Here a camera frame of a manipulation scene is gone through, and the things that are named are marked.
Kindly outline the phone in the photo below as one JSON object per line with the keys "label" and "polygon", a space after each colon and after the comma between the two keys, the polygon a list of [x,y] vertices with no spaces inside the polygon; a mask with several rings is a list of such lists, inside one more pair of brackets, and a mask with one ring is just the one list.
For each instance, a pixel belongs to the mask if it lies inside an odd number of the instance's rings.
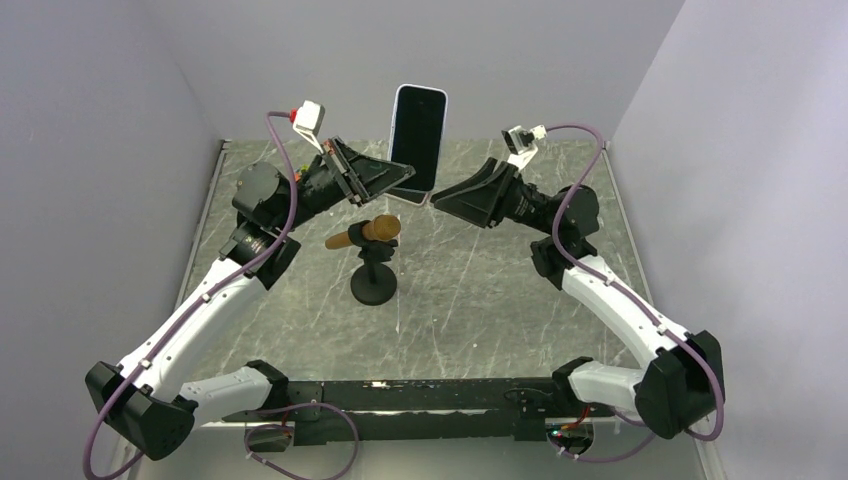
{"label": "phone", "polygon": [[395,188],[431,192],[435,187],[448,96],[442,89],[400,85],[395,94],[389,159],[411,165],[415,175]]}
{"label": "phone", "polygon": [[425,205],[430,199],[430,192],[422,192],[415,190],[407,190],[400,188],[392,188],[387,193],[391,198],[408,203],[410,205],[421,207]]}

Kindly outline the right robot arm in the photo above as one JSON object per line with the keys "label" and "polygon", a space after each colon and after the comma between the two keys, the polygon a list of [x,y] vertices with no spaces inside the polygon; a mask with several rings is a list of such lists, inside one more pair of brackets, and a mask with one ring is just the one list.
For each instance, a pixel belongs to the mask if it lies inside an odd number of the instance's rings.
{"label": "right robot arm", "polygon": [[552,374],[553,406],[578,414],[588,404],[630,412],[653,434],[671,439],[724,403],[721,346],[708,331],[691,333],[661,315],[621,280],[590,244],[599,201],[585,185],[554,195],[525,181],[512,164],[488,159],[474,175],[433,195],[435,209],[481,228],[509,219],[544,233],[531,243],[537,274],[586,307],[627,347],[634,368],[580,357]]}

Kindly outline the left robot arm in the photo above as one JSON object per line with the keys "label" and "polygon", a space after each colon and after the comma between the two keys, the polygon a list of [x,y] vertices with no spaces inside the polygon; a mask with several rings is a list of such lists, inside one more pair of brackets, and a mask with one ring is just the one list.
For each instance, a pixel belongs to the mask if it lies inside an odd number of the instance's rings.
{"label": "left robot arm", "polygon": [[361,206],[414,170],[328,139],[290,181],[264,161],[243,169],[232,199],[237,226],[198,287],[141,346],[118,364],[95,364],[86,386],[105,423],[152,460],[172,454],[197,427],[253,411],[279,417],[289,381],[265,361],[203,381],[190,374],[205,349],[282,277],[299,251],[289,232],[342,201]]}

